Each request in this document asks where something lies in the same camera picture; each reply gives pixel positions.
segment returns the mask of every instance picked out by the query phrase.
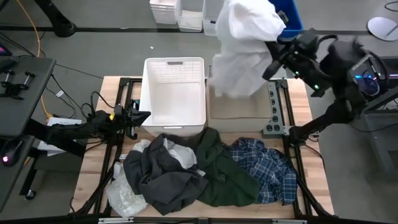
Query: concrete floor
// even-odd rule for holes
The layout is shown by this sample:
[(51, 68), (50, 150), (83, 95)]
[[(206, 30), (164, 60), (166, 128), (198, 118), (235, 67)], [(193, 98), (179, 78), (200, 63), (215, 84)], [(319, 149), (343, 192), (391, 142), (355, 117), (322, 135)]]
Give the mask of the concrete floor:
[[(147, 0), (54, 0), (65, 15), (79, 27), (174, 27), (157, 25), (149, 10)], [(398, 13), (383, 8), (387, 1), (380, 0), (295, 0), (304, 27), (318, 30), (332, 30), (341, 34), (345, 30), (366, 30), (366, 22), (374, 16), (390, 17), (398, 21)], [(33, 1), (22, 1), (38, 26), (49, 26), (48, 20)], [(21, 10), (14, 1), (0, 13), (0, 25), (28, 26)], [(16, 42), (33, 52), (37, 51), (33, 32), (5, 32)], [(350, 40), (353, 36), (341, 36)], [(397, 55), (397, 42), (383, 42), (370, 35), (362, 35), (359, 41), (369, 50), (381, 56)], [(203, 34), (159, 34), (159, 33), (76, 33), (67, 39), (60, 39), (51, 32), (42, 39), (42, 50), (47, 57), (59, 64), (83, 70), (98, 76), (141, 75), (144, 60), (150, 57), (202, 57), (209, 66), (220, 43), (215, 37)], [(326, 55), (327, 44), (318, 52)], [(89, 100), (94, 90), (99, 90), (101, 80), (78, 72), (56, 67), (56, 78), (62, 87), (79, 104)], [(58, 91), (50, 81), (48, 87)], [(51, 113), (71, 114), (62, 101), (51, 93), (44, 93), (47, 109)], [(322, 99), (310, 98), (313, 117), (324, 113), (333, 101), (328, 92)], [(44, 122), (45, 116), (39, 105), (34, 118)], [(387, 183), (370, 178), (377, 170), (374, 154), (369, 147), (367, 135), (353, 130), (348, 125), (333, 125), (320, 137), (320, 148), (325, 159), (326, 176), (336, 215), (342, 218), (398, 223), (396, 202), (398, 183)], [(0, 219), (44, 217), (68, 213), (68, 203), (77, 181), (80, 160), (75, 157), (59, 156), (60, 167), (39, 172), (34, 183), (38, 191), (32, 201), (18, 196), (23, 178), (29, 166), (25, 167), (20, 180), (11, 195)]]

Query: plaid shirt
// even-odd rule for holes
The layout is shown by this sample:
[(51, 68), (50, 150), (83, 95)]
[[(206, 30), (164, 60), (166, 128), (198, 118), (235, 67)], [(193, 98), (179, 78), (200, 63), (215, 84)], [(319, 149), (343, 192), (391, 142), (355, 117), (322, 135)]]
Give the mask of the plaid shirt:
[(261, 140), (250, 138), (239, 138), (227, 150), (259, 182), (257, 203), (281, 200), (288, 205), (295, 201), (296, 175), (288, 157), (276, 149), (267, 149)]

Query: clothing pile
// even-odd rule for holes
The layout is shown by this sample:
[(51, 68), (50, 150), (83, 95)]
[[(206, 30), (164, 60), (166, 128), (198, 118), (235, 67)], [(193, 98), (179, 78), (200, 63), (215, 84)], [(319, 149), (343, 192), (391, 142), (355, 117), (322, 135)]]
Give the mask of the clothing pile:
[(190, 138), (161, 134), (152, 142), (142, 140), (123, 167), (124, 173), (107, 190), (117, 198), (110, 204), (122, 217), (135, 215), (146, 203), (162, 215), (195, 200), (213, 207), (278, 200), (287, 205), (297, 192), (289, 158), (258, 139), (239, 138), (227, 146), (211, 128)]

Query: wooden tabletop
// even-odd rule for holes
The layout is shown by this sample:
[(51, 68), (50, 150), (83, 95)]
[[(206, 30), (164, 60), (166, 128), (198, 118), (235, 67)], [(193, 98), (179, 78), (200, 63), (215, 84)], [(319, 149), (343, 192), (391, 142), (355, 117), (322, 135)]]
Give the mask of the wooden tabletop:
[[(104, 81), (101, 87), (101, 95), (111, 105), (116, 101), (116, 94), (118, 92), (119, 79), (121, 77), (104, 77)], [(296, 125), (300, 126), (312, 120), (310, 111), (310, 105), (308, 103), (307, 92), (305, 90), (304, 82), (301, 80), (288, 79), (290, 100), (292, 103), (294, 119)], [(140, 97), (140, 84), (134, 84), (132, 99), (139, 99)], [(284, 117), (287, 118), (287, 112), (285, 105)], [(103, 100), (99, 99), (96, 107), (97, 110), (105, 110), (109, 113), (112, 109), (107, 107)], [(123, 145), (122, 154), (127, 154), (141, 139), (153, 140), (154, 137), (142, 129), (138, 131), (138, 140), (131, 140), (125, 138)], [(237, 138), (258, 138), (262, 139), (260, 133), (220, 133), (221, 139), (226, 144), (232, 144)], [(283, 142), (281, 139), (263, 139), (267, 147), (272, 147), (284, 151)], [(317, 151), (319, 151), (318, 143), (307, 141), (307, 144)], [(81, 171), (79, 179), (76, 185), (75, 195), (73, 198), (72, 206), (75, 210), (81, 208), (81, 206), (89, 199), (91, 194), (94, 192), (100, 181), (100, 173), (103, 164), (103, 158), (105, 154), (106, 145), (100, 145), (85, 154), (83, 163), (81, 165)], [(303, 160), (303, 166), (305, 170), (305, 177), (307, 180), (308, 188), (317, 200), (322, 204), (326, 211), (333, 213), (333, 207), (330, 200), (330, 194), (328, 184), (326, 181), (325, 171), (323, 169), (322, 160), (320, 157), (312, 152), (310, 149), (305, 147), (301, 148), (301, 155)], [(303, 197), (301, 190), (298, 190), (298, 202), (300, 209), (304, 212)], [(106, 193), (103, 194), (103, 206), (104, 209), (106, 203)], [(157, 212), (153, 207), (148, 206), (141, 213), (135, 217), (161, 217), (162, 215)], [(270, 204), (252, 204), (246, 207), (211, 207), (199, 201), (194, 202), (183, 208), (179, 212), (167, 214), (165, 217), (177, 217), (177, 218), (294, 218), (293, 206), (286, 205), (282, 206), (280, 202)]]

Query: cardboard box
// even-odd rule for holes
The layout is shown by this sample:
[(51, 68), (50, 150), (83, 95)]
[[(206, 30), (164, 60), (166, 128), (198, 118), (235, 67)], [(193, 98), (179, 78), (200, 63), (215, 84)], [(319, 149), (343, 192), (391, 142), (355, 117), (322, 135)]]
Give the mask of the cardboard box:
[(208, 126), (219, 132), (258, 132), (272, 119), (268, 85), (263, 85), (249, 98), (216, 97), (211, 86), (206, 87)]

